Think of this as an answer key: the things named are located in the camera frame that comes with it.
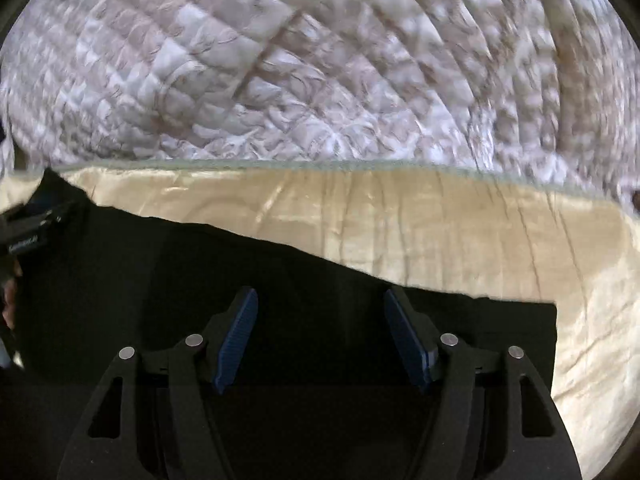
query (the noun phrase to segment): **cream sheet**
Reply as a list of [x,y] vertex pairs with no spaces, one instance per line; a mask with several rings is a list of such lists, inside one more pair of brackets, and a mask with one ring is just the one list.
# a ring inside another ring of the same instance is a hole
[[[99,205],[289,244],[401,284],[553,301],[552,395],[584,478],[640,411],[640,224],[613,203],[425,169],[66,173]],[[0,208],[38,178],[0,182]]]

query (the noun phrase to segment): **metal screw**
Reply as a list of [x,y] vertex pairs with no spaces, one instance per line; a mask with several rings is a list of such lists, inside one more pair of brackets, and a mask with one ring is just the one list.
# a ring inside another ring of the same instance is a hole
[[191,334],[184,340],[184,342],[187,343],[187,346],[199,346],[203,341],[204,339],[200,334]]
[[524,357],[524,350],[519,346],[510,346],[509,355],[514,359],[522,359]]
[[447,332],[446,334],[442,334],[440,336],[440,341],[442,341],[442,343],[447,346],[455,346],[458,344],[458,336]]
[[126,361],[127,359],[131,359],[135,353],[136,350],[135,348],[133,348],[133,346],[125,346],[118,352],[118,357]]

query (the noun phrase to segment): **black cloth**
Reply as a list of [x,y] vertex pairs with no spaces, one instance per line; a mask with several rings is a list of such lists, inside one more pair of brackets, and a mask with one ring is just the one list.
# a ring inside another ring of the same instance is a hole
[[[67,200],[70,218],[20,260],[25,371],[0,370],[0,478],[55,478],[118,350],[173,346],[242,285],[258,293],[258,319],[235,385],[211,401],[238,478],[388,479],[407,468],[433,399],[408,384],[383,317],[387,282],[289,246],[98,207],[51,171],[27,208]],[[523,347],[551,386],[552,304],[407,293],[443,332]]]

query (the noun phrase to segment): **blue finger pad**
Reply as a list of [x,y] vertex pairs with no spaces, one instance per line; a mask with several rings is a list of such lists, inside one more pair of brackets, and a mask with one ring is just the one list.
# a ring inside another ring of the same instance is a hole
[[219,394],[222,394],[236,378],[236,372],[257,317],[258,294],[251,289],[244,297],[238,314],[226,334],[220,352],[218,352],[218,370],[213,383]]
[[409,375],[409,380],[421,391],[431,383],[429,359],[418,336],[391,290],[385,293],[385,317],[391,336]]

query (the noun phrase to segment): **quilted bedspread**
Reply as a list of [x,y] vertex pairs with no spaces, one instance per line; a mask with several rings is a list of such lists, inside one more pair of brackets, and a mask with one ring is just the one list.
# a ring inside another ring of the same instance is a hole
[[30,166],[402,159],[628,202],[638,48],[607,0],[31,0],[0,116]]

